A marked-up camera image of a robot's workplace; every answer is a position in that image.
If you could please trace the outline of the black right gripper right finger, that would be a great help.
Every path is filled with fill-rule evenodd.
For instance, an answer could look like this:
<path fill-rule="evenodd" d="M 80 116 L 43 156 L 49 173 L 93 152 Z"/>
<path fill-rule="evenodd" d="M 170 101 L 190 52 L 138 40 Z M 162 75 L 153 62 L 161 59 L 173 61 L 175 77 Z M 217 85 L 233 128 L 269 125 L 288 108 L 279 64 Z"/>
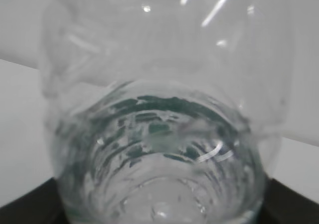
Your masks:
<path fill-rule="evenodd" d="M 319 224 L 319 205 L 272 179 L 259 213 L 260 224 Z"/>

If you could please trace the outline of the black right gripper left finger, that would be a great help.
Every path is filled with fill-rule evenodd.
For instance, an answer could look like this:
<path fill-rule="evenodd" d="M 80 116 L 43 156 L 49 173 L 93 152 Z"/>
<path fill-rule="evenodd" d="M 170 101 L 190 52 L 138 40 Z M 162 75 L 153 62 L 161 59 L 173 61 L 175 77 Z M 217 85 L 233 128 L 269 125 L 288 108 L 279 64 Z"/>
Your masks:
<path fill-rule="evenodd" d="M 67 217 L 53 178 L 1 207 L 2 224 L 66 224 Z"/>

